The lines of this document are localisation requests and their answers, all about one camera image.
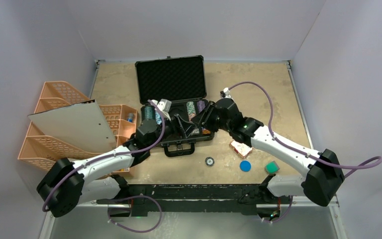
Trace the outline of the purple chip stack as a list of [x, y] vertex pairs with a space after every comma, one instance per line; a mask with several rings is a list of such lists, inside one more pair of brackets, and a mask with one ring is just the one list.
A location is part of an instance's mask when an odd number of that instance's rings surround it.
[[206, 104], [205, 104], [205, 101], [203, 100], [200, 100], [197, 102], [197, 112], [200, 113], [204, 110]]

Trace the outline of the light blue chip stack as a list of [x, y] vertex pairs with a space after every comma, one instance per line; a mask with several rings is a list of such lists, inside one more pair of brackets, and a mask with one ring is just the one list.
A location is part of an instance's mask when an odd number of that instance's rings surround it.
[[157, 110], [155, 110], [155, 121], [157, 124], [161, 125], [162, 124], [162, 118], [161, 115], [158, 113]]

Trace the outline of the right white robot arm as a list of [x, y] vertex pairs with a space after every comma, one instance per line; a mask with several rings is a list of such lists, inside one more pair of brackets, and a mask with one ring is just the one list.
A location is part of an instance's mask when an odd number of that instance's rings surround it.
[[300, 174], [273, 176], [259, 189], [264, 202], [270, 203], [279, 196], [306, 196], [313, 203], [326, 207], [345, 180], [335, 152], [305, 148], [271, 133], [262, 122], [244, 117], [232, 99], [209, 102], [192, 122], [211, 132], [224, 130], [235, 141], [274, 156]]

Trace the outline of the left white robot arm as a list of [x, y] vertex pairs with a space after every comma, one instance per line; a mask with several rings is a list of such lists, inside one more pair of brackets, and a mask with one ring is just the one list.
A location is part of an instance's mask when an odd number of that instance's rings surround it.
[[186, 121], [180, 115], [163, 119], [162, 124], [149, 119], [116, 149], [73, 162], [68, 158], [57, 160], [36, 188], [44, 201], [42, 210], [51, 211], [56, 217], [64, 216], [80, 202], [86, 185], [117, 169], [140, 164], [160, 141], [173, 134], [189, 137], [197, 126], [195, 120]]

